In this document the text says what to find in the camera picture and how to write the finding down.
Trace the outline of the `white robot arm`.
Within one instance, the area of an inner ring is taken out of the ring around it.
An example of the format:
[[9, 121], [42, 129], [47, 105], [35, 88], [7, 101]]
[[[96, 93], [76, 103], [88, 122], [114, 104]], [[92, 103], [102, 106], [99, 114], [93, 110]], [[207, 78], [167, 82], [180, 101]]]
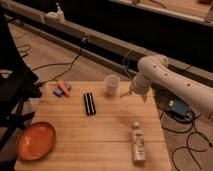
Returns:
[[131, 80], [127, 92], [121, 97], [140, 94], [146, 97], [151, 84], [157, 82], [184, 100], [190, 107], [208, 118], [213, 116], [213, 88], [184, 77], [168, 69], [164, 55], [142, 57], [137, 64], [138, 74]]

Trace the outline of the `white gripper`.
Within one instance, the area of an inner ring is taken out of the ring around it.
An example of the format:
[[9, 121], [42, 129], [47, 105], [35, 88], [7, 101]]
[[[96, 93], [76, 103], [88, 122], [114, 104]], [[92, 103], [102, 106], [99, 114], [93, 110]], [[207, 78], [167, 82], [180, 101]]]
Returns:
[[151, 82], [149, 79], [145, 78], [144, 76], [135, 76], [133, 80], [131, 81], [130, 87], [128, 92], [125, 92], [120, 95], [120, 98], [123, 98], [125, 96], [129, 96], [133, 93], [135, 94], [142, 94], [142, 100], [143, 102], [147, 101], [147, 92], [150, 89]]

